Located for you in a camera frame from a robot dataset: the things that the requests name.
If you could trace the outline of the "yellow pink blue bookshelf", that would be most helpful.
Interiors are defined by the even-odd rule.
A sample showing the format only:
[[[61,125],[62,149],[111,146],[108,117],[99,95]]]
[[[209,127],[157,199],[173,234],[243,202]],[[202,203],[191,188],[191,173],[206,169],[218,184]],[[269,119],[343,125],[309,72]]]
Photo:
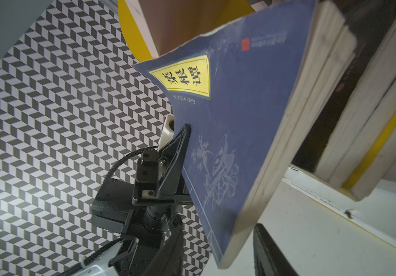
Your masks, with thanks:
[[[119,1],[123,37],[138,62],[158,58],[273,1]]]

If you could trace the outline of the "white book black bold text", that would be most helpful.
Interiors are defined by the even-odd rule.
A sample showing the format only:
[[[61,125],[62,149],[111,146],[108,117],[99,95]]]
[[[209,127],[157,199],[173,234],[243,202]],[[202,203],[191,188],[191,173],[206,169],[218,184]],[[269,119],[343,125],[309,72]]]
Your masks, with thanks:
[[[349,189],[350,195],[361,201],[368,197],[396,159],[396,125],[387,138],[376,145],[376,152],[365,163],[363,172]]]

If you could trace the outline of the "white thin book small text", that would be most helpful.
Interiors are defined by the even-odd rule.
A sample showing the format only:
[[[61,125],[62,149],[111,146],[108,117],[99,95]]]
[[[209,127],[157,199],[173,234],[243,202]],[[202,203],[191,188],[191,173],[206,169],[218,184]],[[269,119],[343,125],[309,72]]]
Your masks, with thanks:
[[[353,201],[297,167],[287,169],[283,182],[396,248],[396,182],[381,180],[361,201]]]

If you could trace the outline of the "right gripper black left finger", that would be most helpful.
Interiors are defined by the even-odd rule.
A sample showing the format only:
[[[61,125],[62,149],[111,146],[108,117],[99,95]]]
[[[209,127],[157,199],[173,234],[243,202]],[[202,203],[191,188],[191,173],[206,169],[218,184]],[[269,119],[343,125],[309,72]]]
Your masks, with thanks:
[[[142,276],[181,276],[184,255],[183,227],[175,227]]]

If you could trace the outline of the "black book white character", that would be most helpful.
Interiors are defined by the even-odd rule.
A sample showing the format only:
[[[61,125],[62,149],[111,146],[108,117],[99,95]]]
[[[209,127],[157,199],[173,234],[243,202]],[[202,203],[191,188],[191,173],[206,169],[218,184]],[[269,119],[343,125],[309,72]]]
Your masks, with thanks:
[[[314,174],[340,188],[396,110],[396,17],[349,97]]]

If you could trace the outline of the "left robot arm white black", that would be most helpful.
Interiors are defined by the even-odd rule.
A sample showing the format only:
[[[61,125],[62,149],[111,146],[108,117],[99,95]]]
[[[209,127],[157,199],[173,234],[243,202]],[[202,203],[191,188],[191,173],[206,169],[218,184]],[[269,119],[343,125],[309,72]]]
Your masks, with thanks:
[[[184,230],[178,209],[192,203],[182,175],[191,128],[163,147],[143,148],[112,166],[91,205],[94,226],[117,239],[65,271],[67,276],[180,276]]]

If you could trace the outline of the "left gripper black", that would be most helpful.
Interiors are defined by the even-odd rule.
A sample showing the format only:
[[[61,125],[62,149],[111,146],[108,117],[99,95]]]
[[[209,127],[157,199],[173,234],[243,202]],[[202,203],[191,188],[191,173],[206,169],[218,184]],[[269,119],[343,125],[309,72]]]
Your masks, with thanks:
[[[143,224],[150,232],[178,227],[178,210],[192,203],[182,175],[190,135],[191,127],[184,124],[159,152],[147,149],[138,159],[132,204],[145,208]]]

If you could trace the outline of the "navy book yellow label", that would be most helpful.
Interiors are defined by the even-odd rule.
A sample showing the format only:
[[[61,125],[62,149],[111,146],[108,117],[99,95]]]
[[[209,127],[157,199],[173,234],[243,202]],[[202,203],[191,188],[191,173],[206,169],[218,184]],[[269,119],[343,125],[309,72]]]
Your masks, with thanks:
[[[136,65],[191,129],[182,175],[220,269],[248,240],[357,39],[333,1],[284,1]]]

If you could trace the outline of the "yellow illustrated book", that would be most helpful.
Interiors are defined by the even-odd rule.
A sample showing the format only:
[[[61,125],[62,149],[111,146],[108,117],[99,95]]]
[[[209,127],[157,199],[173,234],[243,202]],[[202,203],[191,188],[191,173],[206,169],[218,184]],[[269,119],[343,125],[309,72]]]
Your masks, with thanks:
[[[387,136],[392,132],[393,128],[396,125],[396,110],[393,112],[392,116],[390,117],[390,120],[385,124],[384,128],[380,131],[378,137],[375,139],[375,141],[370,145],[369,150],[366,152],[366,155],[363,157],[362,161],[359,163],[359,165],[353,170],[349,178],[343,183],[341,186],[341,189],[349,193],[349,189],[352,187],[352,185],[356,182],[356,180],[359,177],[359,173],[363,172],[363,169],[365,167],[365,163],[370,161],[370,156],[376,152],[376,145],[379,144],[380,142],[384,141]]]

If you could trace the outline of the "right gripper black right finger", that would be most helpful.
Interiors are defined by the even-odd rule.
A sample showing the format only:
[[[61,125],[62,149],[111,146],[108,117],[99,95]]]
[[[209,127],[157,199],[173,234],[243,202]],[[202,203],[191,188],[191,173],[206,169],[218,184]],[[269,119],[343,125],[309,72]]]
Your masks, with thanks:
[[[254,227],[253,248],[256,276],[298,275],[262,224]]]

